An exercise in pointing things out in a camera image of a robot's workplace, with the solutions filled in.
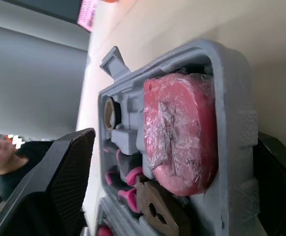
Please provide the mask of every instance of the gray plastic tab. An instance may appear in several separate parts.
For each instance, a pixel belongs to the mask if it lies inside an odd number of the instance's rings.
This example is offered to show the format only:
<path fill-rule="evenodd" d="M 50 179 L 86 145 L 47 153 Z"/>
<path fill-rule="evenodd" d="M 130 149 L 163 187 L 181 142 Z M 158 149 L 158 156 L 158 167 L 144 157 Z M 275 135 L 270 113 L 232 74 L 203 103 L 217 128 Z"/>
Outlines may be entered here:
<path fill-rule="evenodd" d="M 116 46 L 102 59 L 100 68 L 110 75 L 114 81 L 131 73 L 129 68 L 124 64 L 119 48 Z"/>

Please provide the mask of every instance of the person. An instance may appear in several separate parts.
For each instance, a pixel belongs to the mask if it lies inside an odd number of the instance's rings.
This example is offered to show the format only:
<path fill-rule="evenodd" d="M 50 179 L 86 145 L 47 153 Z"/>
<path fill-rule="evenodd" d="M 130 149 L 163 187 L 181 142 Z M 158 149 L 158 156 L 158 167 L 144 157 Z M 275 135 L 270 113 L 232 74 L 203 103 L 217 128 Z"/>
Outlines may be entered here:
<path fill-rule="evenodd" d="M 0 196 L 7 201 L 22 178 L 44 157 L 53 142 L 27 142 L 20 149 L 0 139 Z"/>

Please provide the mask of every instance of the pink sign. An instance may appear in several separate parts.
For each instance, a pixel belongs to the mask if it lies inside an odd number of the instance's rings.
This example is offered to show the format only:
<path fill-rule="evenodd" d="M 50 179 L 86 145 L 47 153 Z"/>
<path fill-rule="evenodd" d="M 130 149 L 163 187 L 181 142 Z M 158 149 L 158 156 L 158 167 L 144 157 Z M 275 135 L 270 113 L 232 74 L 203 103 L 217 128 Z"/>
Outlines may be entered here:
<path fill-rule="evenodd" d="M 93 30 L 96 4 L 97 0 L 83 0 L 79 11 L 77 24 L 89 32 Z"/>

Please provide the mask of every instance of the gray foam tray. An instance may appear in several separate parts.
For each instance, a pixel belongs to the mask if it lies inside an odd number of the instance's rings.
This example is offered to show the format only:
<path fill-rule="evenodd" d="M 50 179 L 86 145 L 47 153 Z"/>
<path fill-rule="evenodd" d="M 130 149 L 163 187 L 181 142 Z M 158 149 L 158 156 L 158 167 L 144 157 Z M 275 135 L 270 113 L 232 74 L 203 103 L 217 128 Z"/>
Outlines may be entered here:
<path fill-rule="evenodd" d="M 137 131 L 136 147 L 143 154 L 144 174 L 152 178 L 144 146 L 143 83 L 182 67 L 190 70 L 201 67 L 214 76 L 219 170 L 205 194 L 191 196 L 192 207 L 200 220 L 199 235 L 256 235 L 254 220 L 259 213 L 259 196 L 258 182 L 253 175 L 252 147 L 257 144 L 257 116 L 252 106 L 251 74 L 246 58 L 217 42 L 197 40 L 132 73 L 114 47 L 100 67 L 114 79 L 114 84 L 98 96 L 101 181 L 111 204 L 118 206 L 119 202 L 104 178 L 107 170 L 117 164 L 116 160 L 103 158 L 103 141 L 111 137 L 103 122 L 106 97 L 112 96 L 121 104 L 124 129 Z M 123 217 L 123 224 L 137 222 L 129 214 Z"/>

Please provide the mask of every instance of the black shirt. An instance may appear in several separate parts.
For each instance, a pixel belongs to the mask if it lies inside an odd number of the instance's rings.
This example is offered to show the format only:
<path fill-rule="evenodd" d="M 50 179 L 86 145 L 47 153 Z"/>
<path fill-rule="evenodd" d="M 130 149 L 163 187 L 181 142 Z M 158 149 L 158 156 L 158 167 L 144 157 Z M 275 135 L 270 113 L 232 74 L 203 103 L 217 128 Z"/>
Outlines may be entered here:
<path fill-rule="evenodd" d="M 0 196 L 7 201 L 23 177 L 44 157 L 53 142 L 27 142 L 16 151 L 17 156 L 25 156 L 28 162 L 22 168 L 0 176 Z"/>

